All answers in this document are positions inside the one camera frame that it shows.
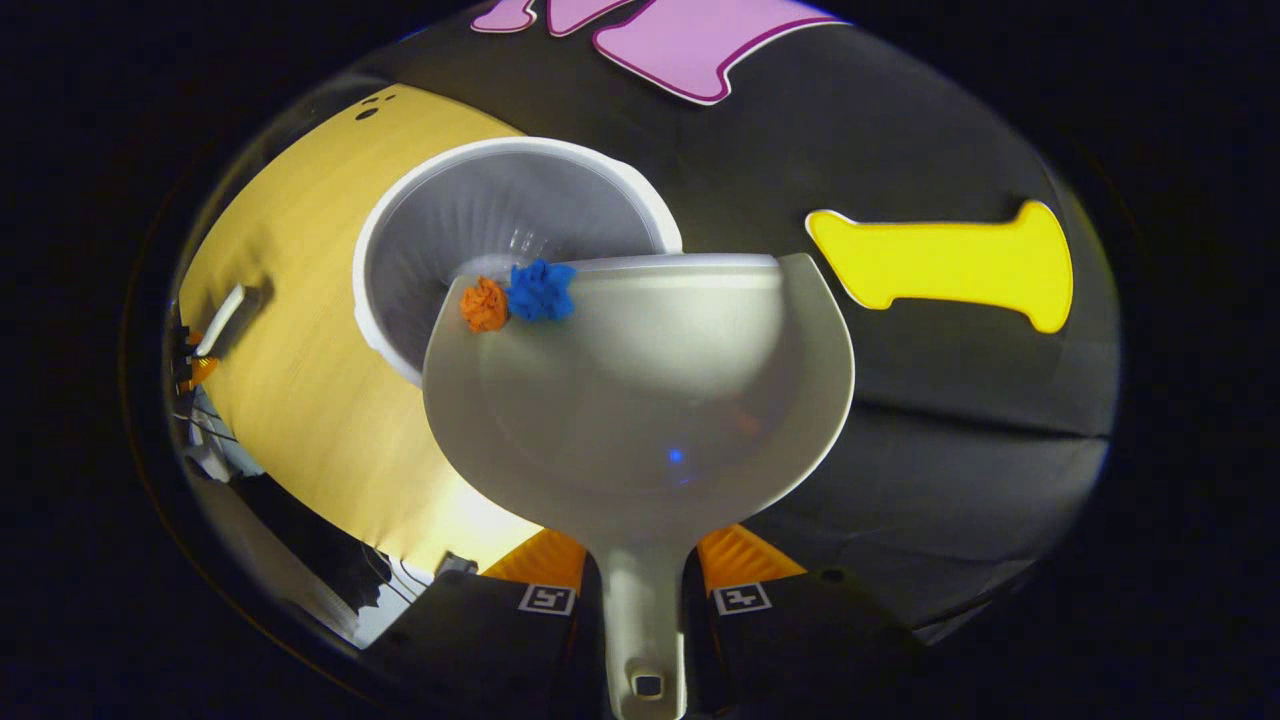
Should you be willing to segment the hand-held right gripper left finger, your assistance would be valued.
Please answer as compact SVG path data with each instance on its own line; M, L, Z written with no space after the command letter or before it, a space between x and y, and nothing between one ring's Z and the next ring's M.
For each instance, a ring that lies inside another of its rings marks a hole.
M449 570L365 652L399 719L605 719L600 577L540 530L489 570Z

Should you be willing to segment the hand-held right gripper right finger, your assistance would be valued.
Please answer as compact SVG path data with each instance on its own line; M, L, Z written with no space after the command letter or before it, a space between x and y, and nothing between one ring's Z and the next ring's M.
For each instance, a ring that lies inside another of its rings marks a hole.
M924 644L841 566L814 570L735 524L685 577L690 719L887 719Z

